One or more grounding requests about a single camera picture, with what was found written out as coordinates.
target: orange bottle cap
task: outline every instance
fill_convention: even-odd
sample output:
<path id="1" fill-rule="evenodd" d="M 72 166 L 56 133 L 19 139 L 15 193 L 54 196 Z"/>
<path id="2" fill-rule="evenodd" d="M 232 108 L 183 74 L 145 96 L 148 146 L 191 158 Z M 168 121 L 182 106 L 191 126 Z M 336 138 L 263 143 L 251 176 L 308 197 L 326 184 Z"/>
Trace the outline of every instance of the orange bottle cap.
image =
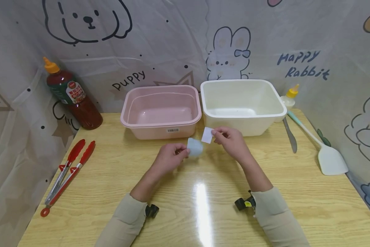
<path id="1" fill-rule="evenodd" d="M 46 57 L 44 57 L 44 61 L 45 61 L 45 70 L 48 73 L 54 74 L 60 71 L 59 66 L 57 66 L 57 64 L 55 64 L 54 62 L 50 62 L 49 59 L 47 59 Z"/>

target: forearm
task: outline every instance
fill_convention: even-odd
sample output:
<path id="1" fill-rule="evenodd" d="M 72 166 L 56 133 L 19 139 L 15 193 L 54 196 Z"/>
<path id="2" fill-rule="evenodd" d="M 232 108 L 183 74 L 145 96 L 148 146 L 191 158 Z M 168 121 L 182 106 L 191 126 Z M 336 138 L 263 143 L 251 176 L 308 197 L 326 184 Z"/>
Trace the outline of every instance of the forearm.
<path id="1" fill-rule="evenodd" d="M 161 175 L 159 172 L 154 171 L 151 167 L 131 190 L 130 195 L 140 202 L 148 202 L 151 199 L 153 191 L 159 183 L 160 178 Z"/>
<path id="2" fill-rule="evenodd" d="M 310 246 L 279 190 L 252 157 L 239 162 L 256 202 L 255 216 L 274 247 Z"/>
<path id="3" fill-rule="evenodd" d="M 255 217 L 273 247 L 309 247 L 301 226 L 286 205 L 279 190 L 252 192 L 256 202 Z"/>
<path id="4" fill-rule="evenodd" d="M 264 192 L 273 188 L 270 180 L 252 155 L 239 161 L 239 163 L 245 173 L 249 188 L 252 192 Z"/>
<path id="5" fill-rule="evenodd" d="M 146 202 L 152 197 L 159 180 L 159 173 L 153 169 L 143 175 L 116 208 L 97 240 L 97 247 L 129 247 L 133 243 L 144 225 Z"/>
<path id="6" fill-rule="evenodd" d="M 127 193 L 100 234 L 96 247 L 129 247 L 144 225 L 145 208 L 146 202 Z"/>

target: right hand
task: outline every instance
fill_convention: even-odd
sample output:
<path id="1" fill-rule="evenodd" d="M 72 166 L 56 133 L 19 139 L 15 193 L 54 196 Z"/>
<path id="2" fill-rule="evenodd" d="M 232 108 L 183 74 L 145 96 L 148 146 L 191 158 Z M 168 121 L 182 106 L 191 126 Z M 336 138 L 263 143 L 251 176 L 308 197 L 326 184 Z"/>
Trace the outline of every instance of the right hand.
<path id="1" fill-rule="evenodd" d="M 239 130 L 221 126 L 211 132 L 215 137 L 214 142 L 222 145 L 226 152 L 240 164 L 252 158 L 252 154 Z"/>

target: table surface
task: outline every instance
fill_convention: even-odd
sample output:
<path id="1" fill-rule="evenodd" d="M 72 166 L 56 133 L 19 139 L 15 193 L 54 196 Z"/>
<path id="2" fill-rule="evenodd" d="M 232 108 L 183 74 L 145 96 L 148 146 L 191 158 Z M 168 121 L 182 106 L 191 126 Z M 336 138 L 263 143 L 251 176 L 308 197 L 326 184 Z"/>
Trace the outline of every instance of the table surface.
<path id="1" fill-rule="evenodd" d="M 304 114 L 293 111 L 315 133 Z M 42 199 L 19 247 L 94 246 L 118 203 L 150 167 L 159 148 L 168 142 L 187 143 L 186 138 L 137 140 L 120 124 L 120 114 L 102 115 L 101 127 L 79 130 L 71 145 L 83 138 L 86 145 L 95 140 L 91 158 L 46 218 L 39 215 Z M 283 123 L 274 123 L 263 135 L 245 141 L 283 194 L 310 245 L 369 247 L 369 209 L 346 175 L 322 175 L 316 144 L 291 119 L 288 123 L 297 140 L 296 154 Z M 203 130 L 201 120 L 193 137 L 200 140 Z M 132 247 L 270 246 L 253 210 L 238 211 L 234 205 L 238 198 L 249 196 L 248 189 L 239 165 L 221 146 L 206 144 L 199 158 L 186 159 L 161 181 L 151 200 L 160 211 L 156 218 L 146 219 Z"/>

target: butter knife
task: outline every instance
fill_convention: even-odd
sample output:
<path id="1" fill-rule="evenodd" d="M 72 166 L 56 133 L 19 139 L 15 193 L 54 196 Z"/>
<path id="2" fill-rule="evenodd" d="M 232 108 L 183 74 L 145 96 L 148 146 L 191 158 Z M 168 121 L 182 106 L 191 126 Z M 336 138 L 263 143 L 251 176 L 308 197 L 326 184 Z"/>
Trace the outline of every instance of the butter knife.
<path id="1" fill-rule="evenodd" d="M 292 146 L 293 153 L 297 152 L 297 142 L 295 136 L 292 134 L 292 131 L 289 128 L 288 122 L 286 121 L 286 117 L 283 119 L 284 126 L 286 129 L 286 133 L 288 133 L 289 141 Z"/>

